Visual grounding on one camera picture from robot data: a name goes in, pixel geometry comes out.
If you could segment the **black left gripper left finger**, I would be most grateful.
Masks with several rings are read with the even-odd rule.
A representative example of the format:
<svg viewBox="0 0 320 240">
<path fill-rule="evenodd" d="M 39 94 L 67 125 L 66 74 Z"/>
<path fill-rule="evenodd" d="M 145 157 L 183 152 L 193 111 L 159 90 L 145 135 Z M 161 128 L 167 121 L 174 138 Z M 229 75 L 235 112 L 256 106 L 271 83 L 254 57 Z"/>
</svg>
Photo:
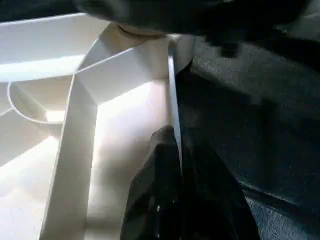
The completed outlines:
<svg viewBox="0 0 320 240">
<path fill-rule="evenodd" d="M 121 240 L 179 240 L 182 228 L 182 176 L 174 129 L 154 132 L 142 167 L 133 178 Z"/>
</svg>

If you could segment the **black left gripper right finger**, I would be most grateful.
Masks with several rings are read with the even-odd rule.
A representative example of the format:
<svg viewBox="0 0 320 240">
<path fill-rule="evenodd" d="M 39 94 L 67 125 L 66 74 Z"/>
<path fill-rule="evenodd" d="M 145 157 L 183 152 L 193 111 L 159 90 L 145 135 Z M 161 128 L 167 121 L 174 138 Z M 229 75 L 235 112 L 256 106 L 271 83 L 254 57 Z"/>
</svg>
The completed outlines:
<svg viewBox="0 0 320 240">
<path fill-rule="evenodd" d="M 255 219 L 244 193 L 206 141 L 183 146 L 186 240 L 253 240 Z"/>
</svg>

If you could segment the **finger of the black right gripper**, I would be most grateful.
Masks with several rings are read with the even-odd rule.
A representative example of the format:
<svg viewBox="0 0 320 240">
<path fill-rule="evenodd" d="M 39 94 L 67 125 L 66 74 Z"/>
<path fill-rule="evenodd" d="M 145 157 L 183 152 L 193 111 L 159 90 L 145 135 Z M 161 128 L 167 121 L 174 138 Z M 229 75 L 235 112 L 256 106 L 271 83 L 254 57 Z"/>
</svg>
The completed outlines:
<svg viewBox="0 0 320 240">
<path fill-rule="evenodd" d="M 205 35 L 210 41 L 210 18 L 224 4 L 223 0 L 79 0 L 77 9 L 141 35 Z"/>
</svg>

